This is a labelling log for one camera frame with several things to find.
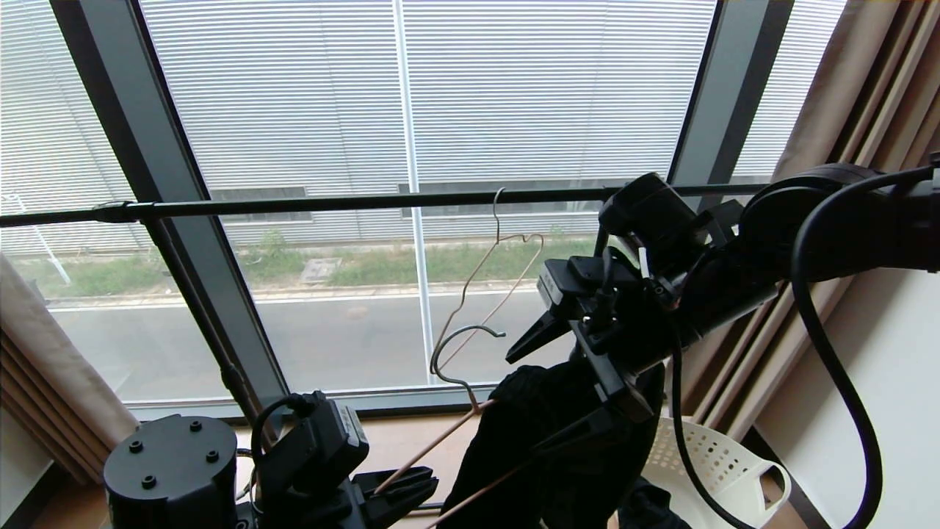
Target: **basket handle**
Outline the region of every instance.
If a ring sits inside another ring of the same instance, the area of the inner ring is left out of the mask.
[[[763,517],[762,517],[762,520],[760,521],[759,526],[762,526],[763,524],[770,521],[770,519],[774,516],[774,514],[776,514],[777,510],[780,509],[783,503],[786,502],[790,498],[790,491],[792,489],[790,475],[782,466],[778,465],[777,463],[764,459],[759,466],[751,469],[750,472],[748,473],[755,474],[758,480],[760,480],[761,476],[763,476],[764,474],[767,473],[767,471],[773,468],[776,468],[777,470],[779,470],[780,475],[783,476],[783,490],[782,490],[783,493],[780,495],[780,499],[764,507],[765,510],[763,512]]]

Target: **white pole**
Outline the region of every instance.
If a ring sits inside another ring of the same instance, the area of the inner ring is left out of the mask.
[[[408,76],[408,46],[405,39],[404,7],[402,0],[392,0],[392,18],[395,22],[395,51],[398,55],[399,92],[401,96],[401,121],[405,134],[405,160],[408,163],[408,192],[418,192],[417,159],[415,156],[415,122],[411,106],[411,80]],[[421,310],[421,338],[424,342],[424,364],[431,362],[434,349],[431,329],[431,296],[428,285],[428,263],[424,249],[424,226],[421,223],[421,208],[412,208],[412,231],[415,238],[415,264],[417,268],[417,292]],[[428,384],[436,376],[428,373]]]
[[[23,199],[19,195],[9,195],[8,199],[16,202],[17,207],[20,208],[20,213],[26,213],[26,205],[23,203]],[[39,240],[39,243],[42,245],[42,249],[45,250],[46,255],[49,256],[48,261],[55,266],[55,269],[58,271],[59,276],[65,282],[65,284],[71,284],[71,278],[69,274],[66,273],[65,268],[62,267],[62,263],[59,262],[58,258],[55,257],[53,249],[49,248],[49,243],[46,242],[46,238],[42,236],[42,232],[39,230],[39,226],[33,226],[33,232],[36,234],[36,237]]]

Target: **black baseboard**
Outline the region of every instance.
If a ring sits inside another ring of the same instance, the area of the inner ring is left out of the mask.
[[[9,515],[2,529],[30,529],[46,505],[62,490],[71,477],[58,463],[53,463],[36,486],[26,494],[20,506]]]
[[[787,465],[783,464],[780,457],[774,453],[774,450],[767,444],[767,441],[764,440],[756,429],[751,428],[748,430],[747,434],[744,435],[744,439],[741,441],[741,445],[753,452],[755,456],[773,461],[783,468],[787,468]],[[776,481],[777,486],[783,489],[783,479],[777,476],[776,473],[771,474],[771,476]],[[793,479],[792,474],[790,475],[790,485],[790,505],[793,505],[793,510],[803,519],[803,523],[807,525],[807,529],[832,529],[823,519],[820,511],[816,509],[816,506],[809,501],[809,498],[806,493],[803,492],[800,484]]]

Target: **wooden floor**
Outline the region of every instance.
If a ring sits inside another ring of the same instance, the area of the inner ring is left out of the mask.
[[[437,435],[452,425],[454,417],[418,417],[408,419],[381,419],[364,421],[363,427],[369,439],[370,451],[366,461],[357,469],[358,472],[370,472],[397,468],[402,462],[413,456],[419,449],[432,441]],[[457,471],[460,469],[463,451],[476,433],[476,424],[469,422],[451,435],[434,451],[428,454],[421,465],[434,469],[440,478],[433,502],[442,502],[453,487]],[[248,447],[250,432],[238,432],[239,446]],[[240,468],[236,479],[236,489],[247,483],[251,472],[249,465],[239,459]],[[771,480],[765,480],[765,495],[773,500],[779,497],[779,489]],[[430,515],[414,514],[395,524],[395,529],[419,529],[427,527],[433,520]],[[79,487],[70,485],[59,492],[34,524],[34,529],[99,529],[108,523],[107,505],[104,492],[100,487]],[[796,511],[789,503],[777,512],[766,525],[767,529],[806,529]]]

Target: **road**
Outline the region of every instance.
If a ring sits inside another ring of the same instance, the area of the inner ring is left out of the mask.
[[[479,323],[503,294],[468,296],[451,329]],[[460,300],[431,298],[435,333]],[[471,382],[515,369],[507,348],[544,310],[535,292],[517,292],[490,320],[506,338],[478,333],[445,369]],[[78,350],[125,401],[228,396],[218,366],[185,306],[52,310]],[[293,391],[417,386],[428,383],[417,297],[355,297],[259,303],[258,312]],[[462,338],[451,342],[451,348]],[[567,358],[566,336],[524,363]]]

